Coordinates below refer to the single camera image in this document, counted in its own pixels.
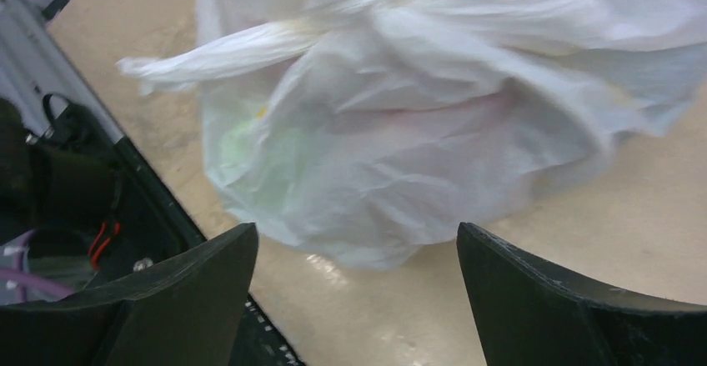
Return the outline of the white plastic shopping bag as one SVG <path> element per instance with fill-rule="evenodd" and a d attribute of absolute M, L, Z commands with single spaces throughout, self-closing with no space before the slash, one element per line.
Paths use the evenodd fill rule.
<path fill-rule="evenodd" d="M 706 74 L 706 0 L 197 0 L 204 170 L 260 233 L 394 268 L 660 135 Z"/>

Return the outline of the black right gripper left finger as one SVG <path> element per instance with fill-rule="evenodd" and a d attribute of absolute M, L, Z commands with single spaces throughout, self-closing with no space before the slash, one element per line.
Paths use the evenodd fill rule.
<path fill-rule="evenodd" d="M 56 302 L 1 309 L 4 365 L 226 365 L 245 309 L 258 232 L 206 243 Z"/>

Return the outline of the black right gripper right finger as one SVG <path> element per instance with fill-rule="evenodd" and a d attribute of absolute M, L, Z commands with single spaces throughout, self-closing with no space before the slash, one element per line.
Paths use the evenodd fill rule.
<path fill-rule="evenodd" d="M 706 308 L 600 282 L 472 224 L 456 240 L 489 365 L 703 365 Z"/>

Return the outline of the aluminium frame rail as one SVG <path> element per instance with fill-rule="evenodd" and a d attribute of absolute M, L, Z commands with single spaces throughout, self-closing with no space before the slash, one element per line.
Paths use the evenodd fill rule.
<path fill-rule="evenodd" d="M 48 34 L 41 14 L 26 0 L 1 0 L 1 96 L 22 113 L 35 133 L 53 129 L 43 96 L 58 93 L 89 109 L 112 143 L 124 132 L 81 73 Z"/>

